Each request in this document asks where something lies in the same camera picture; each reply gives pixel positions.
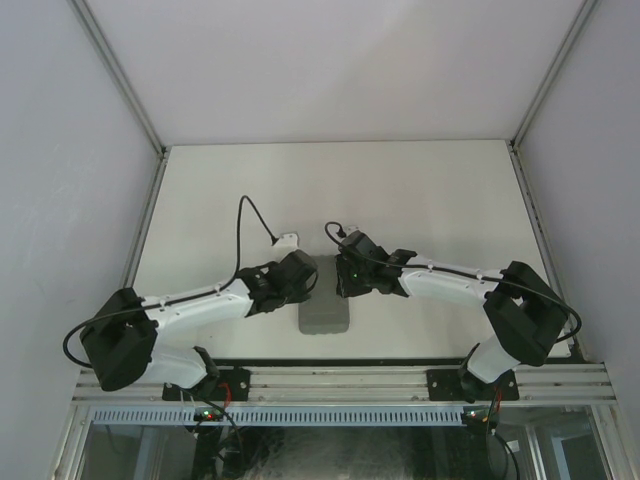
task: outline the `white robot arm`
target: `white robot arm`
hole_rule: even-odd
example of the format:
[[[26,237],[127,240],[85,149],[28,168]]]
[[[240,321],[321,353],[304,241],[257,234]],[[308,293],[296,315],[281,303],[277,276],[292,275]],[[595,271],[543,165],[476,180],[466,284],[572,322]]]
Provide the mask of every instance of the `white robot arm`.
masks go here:
[[[336,239],[328,231],[339,227]],[[338,245],[337,293],[355,297],[372,289],[404,297],[434,297],[484,309],[495,334],[476,345],[459,370],[469,400],[484,396],[499,377],[519,364],[543,365],[558,341],[577,333],[581,321],[549,286],[521,262],[505,270],[482,271],[438,263],[409,250],[387,254],[360,231],[347,235],[325,225]],[[558,338],[568,314],[578,326]]]
[[[69,332],[82,329],[80,341],[105,391],[133,382],[172,383],[193,388],[215,383],[219,372],[207,351],[197,346],[195,332],[212,322],[272,312],[309,298],[307,281],[317,275],[315,262],[295,250],[280,262],[243,268],[222,285],[177,295],[138,297],[132,288],[118,290],[96,316]],[[171,346],[175,337],[193,335],[193,348]]]

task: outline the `white surface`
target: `white surface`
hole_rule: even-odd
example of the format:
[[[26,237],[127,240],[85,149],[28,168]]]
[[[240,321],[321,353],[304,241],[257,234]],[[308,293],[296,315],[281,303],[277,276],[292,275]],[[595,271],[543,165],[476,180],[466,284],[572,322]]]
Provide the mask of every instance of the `white surface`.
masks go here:
[[[89,0],[167,145],[511,138],[582,0]]]
[[[392,251],[414,249],[479,268],[512,259],[543,272],[504,142],[373,142],[177,147],[171,152],[135,281],[172,293],[228,277],[237,202],[248,194],[276,233],[296,231],[311,255],[334,253],[323,225],[357,224]],[[243,261],[272,255],[245,210]],[[376,293],[350,300],[349,331],[303,335],[297,307],[212,324],[214,358],[460,357],[490,337],[481,309]],[[555,353],[566,354],[566,346]]]
[[[602,2],[523,145],[583,344],[640,441],[640,3]]]
[[[66,2],[3,2],[0,39],[0,478],[44,479],[155,158]]]

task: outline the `metal rail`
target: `metal rail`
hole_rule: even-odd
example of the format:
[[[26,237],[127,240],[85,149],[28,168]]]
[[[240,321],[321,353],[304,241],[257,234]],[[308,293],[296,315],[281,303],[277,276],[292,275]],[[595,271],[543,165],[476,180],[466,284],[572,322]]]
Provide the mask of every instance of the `metal rail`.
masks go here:
[[[513,138],[513,144],[516,147],[519,147],[522,144],[522,140],[527,134],[529,127],[540,111],[540,108],[551,91],[551,87],[553,87],[558,75],[566,65],[573,47],[580,39],[580,36],[584,32],[585,27],[589,23],[589,20],[592,18],[592,15],[599,4],[600,0],[585,0],[580,6],[576,17],[565,34],[558,51],[549,65],[549,68],[547,69],[544,77],[542,77],[542,81],[540,82],[533,100],[531,100],[531,103],[518,126],[518,130],[516,130],[516,134]]]
[[[93,14],[91,7],[85,0],[67,0],[71,9],[76,14],[76,18],[82,25],[82,28],[87,33],[89,41],[96,50],[96,53],[102,60],[109,76],[113,79],[118,91],[122,95],[122,99],[131,109],[131,113],[138,121],[142,129],[144,130],[149,143],[156,151],[158,158],[162,158],[164,153],[164,147],[160,137],[156,133],[156,130],[151,123],[149,115],[145,111],[138,95],[136,94],[131,82],[127,78],[124,69],[120,65],[118,57],[116,56],[113,48],[109,44],[107,37],[105,36],[102,28],[98,24],[98,21]]]
[[[447,367],[247,367],[252,372],[249,400],[234,407],[253,406],[453,406],[465,402],[429,399],[426,371]],[[520,400],[504,405],[614,405],[604,365],[521,366],[516,369]],[[91,371],[78,380],[74,405],[171,405],[162,400],[162,384],[132,385],[103,392]],[[205,406],[196,402],[194,406]]]

